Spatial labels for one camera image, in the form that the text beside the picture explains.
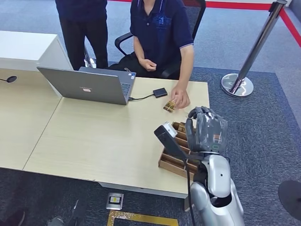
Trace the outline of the person's right hand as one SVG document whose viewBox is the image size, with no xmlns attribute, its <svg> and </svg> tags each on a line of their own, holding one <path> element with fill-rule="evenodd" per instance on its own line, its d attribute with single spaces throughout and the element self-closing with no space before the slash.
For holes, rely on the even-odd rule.
<svg viewBox="0 0 301 226">
<path fill-rule="evenodd" d="M 143 66 L 144 69 L 146 69 L 146 71 L 155 71 L 156 70 L 156 64 L 150 61 L 149 59 L 139 59 L 139 63 Z"/>
</svg>

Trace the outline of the person's left hand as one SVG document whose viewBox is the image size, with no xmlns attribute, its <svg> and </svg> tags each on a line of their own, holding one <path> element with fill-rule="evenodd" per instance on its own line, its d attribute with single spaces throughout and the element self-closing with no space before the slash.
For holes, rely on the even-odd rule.
<svg viewBox="0 0 301 226">
<path fill-rule="evenodd" d="M 177 109 L 183 109 L 190 105 L 190 99 L 185 87 L 176 85 L 171 90 L 170 100 Z"/>
</svg>

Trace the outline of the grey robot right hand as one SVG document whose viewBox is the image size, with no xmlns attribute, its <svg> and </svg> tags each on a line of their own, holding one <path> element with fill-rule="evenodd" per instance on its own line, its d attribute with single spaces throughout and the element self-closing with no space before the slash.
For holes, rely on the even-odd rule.
<svg viewBox="0 0 301 226">
<path fill-rule="evenodd" d="M 191 151 L 219 153 L 226 147 L 228 121 L 210 108 L 201 106 L 191 110 L 185 126 Z"/>
</svg>

